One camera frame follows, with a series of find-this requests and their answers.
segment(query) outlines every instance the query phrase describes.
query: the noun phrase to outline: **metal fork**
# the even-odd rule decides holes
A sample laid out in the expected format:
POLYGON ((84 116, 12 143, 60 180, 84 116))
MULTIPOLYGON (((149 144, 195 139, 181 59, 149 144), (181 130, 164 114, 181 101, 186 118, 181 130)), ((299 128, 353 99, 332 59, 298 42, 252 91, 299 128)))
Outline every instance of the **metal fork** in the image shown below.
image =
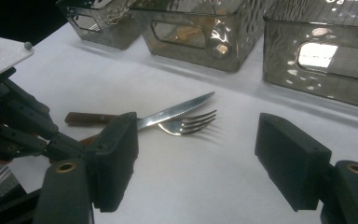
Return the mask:
MULTIPOLYGON (((206 114, 193 116, 193 117, 186 117, 186 118, 172 118, 167 119, 165 121, 162 121, 161 123, 158 123, 157 125, 159 128, 164 131, 165 133, 175 135, 175 136, 181 136, 181 135, 187 135, 192 134, 201 131, 205 127, 207 127, 209 124, 212 123, 212 121, 215 120, 216 117, 216 111, 211 111, 206 114)), ((66 119, 65 122, 69 125, 76 125, 76 126, 90 126, 95 124, 107 124, 111 119, 115 119, 116 115, 103 115, 103 114, 84 114, 84 113, 74 113, 71 112, 72 116, 76 115, 76 121, 72 121, 71 119, 66 119), (84 122, 82 122, 82 119, 79 116, 84 116, 84 122)), ((84 145, 88 145, 91 143, 98 135, 94 135, 91 137, 88 137, 86 139, 81 140, 80 142, 84 145)))
POLYGON ((216 110, 209 113, 187 118, 173 118, 158 123, 159 128, 172 135, 180 136, 201 131, 212 123, 216 117, 216 110))

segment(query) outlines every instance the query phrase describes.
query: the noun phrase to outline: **screw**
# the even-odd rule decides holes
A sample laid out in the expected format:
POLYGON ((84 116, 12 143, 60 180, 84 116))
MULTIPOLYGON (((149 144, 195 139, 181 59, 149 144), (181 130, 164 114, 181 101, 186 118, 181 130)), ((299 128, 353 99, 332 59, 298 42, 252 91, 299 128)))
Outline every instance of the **screw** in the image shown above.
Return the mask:
POLYGON ((32 44, 30 43, 30 42, 25 42, 24 43, 24 47, 26 48, 26 49, 28 49, 28 50, 30 50, 30 49, 32 49, 32 44))

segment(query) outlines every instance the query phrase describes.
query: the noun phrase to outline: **glass container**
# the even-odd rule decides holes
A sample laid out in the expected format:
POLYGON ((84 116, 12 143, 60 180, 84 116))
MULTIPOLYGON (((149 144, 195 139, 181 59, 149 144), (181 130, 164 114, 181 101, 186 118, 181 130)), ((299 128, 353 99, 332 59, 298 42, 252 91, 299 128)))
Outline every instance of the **glass container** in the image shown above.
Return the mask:
POLYGON ((126 49, 141 34, 129 6, 135 0, 60 0, 57 6, 81 39, 126 49))
POLYGON ((278 0, 264 19, 264 80, 358 105, 358 0, 278 0))
POLYGON ((264 31, 269 0, 137 0, 152 54, 236 72, 264 31))

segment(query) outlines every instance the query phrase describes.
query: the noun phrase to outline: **white table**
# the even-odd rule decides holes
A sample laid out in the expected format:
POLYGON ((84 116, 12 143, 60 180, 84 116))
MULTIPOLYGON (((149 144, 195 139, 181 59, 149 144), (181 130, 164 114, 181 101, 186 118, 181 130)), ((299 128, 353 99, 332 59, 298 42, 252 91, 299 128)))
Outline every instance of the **white table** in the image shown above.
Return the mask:
MULTIPOLYGON (((124 51, 82 42, 69 24, 34 47, 12 80, 48 105, 61 132, 83 139, 98 128, 68 127, 70 111, 142 118, 209 91, 193 114, 217 109, 203 132, 185 137, 139 132, 135 173, 118 210, 95 211, 97 224, 321 223, 318 211, 294 212, 255 156, 261 112, 289 119, 333 151, 331 163, 358 161, 358 107, 262 81, 263 40, 241 70, 228 74, 149 53, 142 37, 124 51)), ((42 185, 48 160, 14 160, 27 191, 42 185)))

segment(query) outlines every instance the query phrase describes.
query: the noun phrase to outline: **knife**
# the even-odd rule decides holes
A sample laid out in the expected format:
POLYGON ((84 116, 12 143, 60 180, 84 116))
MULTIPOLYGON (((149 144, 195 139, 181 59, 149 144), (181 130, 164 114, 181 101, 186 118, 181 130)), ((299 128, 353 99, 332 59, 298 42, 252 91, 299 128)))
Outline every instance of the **knife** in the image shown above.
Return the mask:
MULTIPOLYGON (((137 121, 138 130, 142 130, 145 127, 182 115, 194 108, 197 108, 200 105, 203 105, 213 95, 214 95, 214 91, 207 93, 205 95, 201 95, 192 100, 183 102, 179 105, 172 106, 156 114, 147 116, 144 119, 138 119, 137 121)), ((96 124, 96 123, 106 124, 108 120, 114 119, 115 117, 116 116, 106 116, 102 114, 70 112, 66 116, 65 122, 70 125, 85 125, 85 124, 96 124)))

